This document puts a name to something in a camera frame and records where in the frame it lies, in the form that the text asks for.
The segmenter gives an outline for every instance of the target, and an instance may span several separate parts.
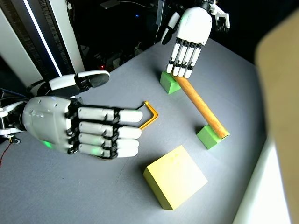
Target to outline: yellow clamp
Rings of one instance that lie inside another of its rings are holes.
[[[149,111],[153,114],[153,117],[139,127],[141,130],[145,129],[159,117],[158,112],[149,104],[148,101],[145,101],[140,107],[138,107],[138,109],[144,105],[146,105]]]

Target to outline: wooden dowel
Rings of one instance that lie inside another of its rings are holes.
[[[193,86],[190,84],[188,79],[184,77],[173,76],[173,78],[177,81],[177,83],[184,90],[186,95],[192,101],[192,103],[196,106],[198,111],[202,114],[204,119],[208,122],[208,124],[213,128],[219,138],[223,139],[228,136],[228,131],[222,126],[220,121],[216,118],[210,108],[206,105],[200,95],[196,92]]]

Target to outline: yellow box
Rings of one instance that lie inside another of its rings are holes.
[[[179,146],[148,165],[143,173],[163,209],[174,210],[207,183],[207,179]]]

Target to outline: white cable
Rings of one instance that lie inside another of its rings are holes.
[[[145,7],[145,8],[157,8],[158,6],[144,6],[144,5],[141,5],[137,2],[134,2],[134,1],[118,1],[118,2],[126,2],[126,3],[134,3],[134,4],[137,4],[137,5],[140,5],[142,7]]]
[[[48,54],[49,54],[49,56],[50,56],[50,58],[51,58],[53,64],[54,64],[54,67],[55,67],[55,69],[56,69],[58,75],[59,75],[59,76],[62,76],[62,74],[61,74],[61,72],[60,72],[60,70],[59,70],[59,68],[58,68],[58,65],[56,64],[56,61],[55,61],[55,59],[54,59],[54,57],[53,57],[53,55],[52,55],[52,53],[51,53],[51,51],[50,51],[50,48],[48,47],[48,44],[47,44],[47,42],[46,42],[46,40],[45,40],[45,38],[44,38],[44,36],[43,36],[43,33],[42,33],[41,29],[39,28],[39,25],[38,25],[38,23],[37,23],[37,21],[36,21],[36,18],[35,18],[35,16],[34,16],[32,10],[31,10],[31,8],[30,8],[29,3],[27,2],[27,0],[23,0],[23,1],[24,1],[24,3],[25,3],[25,6],[26,6],[26,8],[27,8],[27,10],[28,10],[28,13],[29,13],[29,15],[30,15],[30,17],[31,17],[31,19],[32,19],[32,21],[33,21],[35,27],[36,27],[36,30],[37,30],[37,32],[38,32],[38,34],[39,34],[39,36],[40,36],[40,38],[41,38],[41,40],[42,40],[42,42],[43,42],[43,45],[45,46],[45,48],[46,48],[46,50],[47,50],[47,52],[48,52]]]

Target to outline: table surface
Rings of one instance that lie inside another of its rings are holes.
[[[232,223],[266,138],[256,68],[211,39],[203,48],[190,82],[230,132],[206,150],[196,137],[206,121],[182,90],[168,96],[159,84],[173,43],[154,45],[81,94],[86,104],[153,105],[159,118],[144,129],[138,155],[102,161],[62,154],[20,133],[22,143],[0,168],[0,223]],[[163,210],[142,173],[179,145],[208,183],[176,210]]]

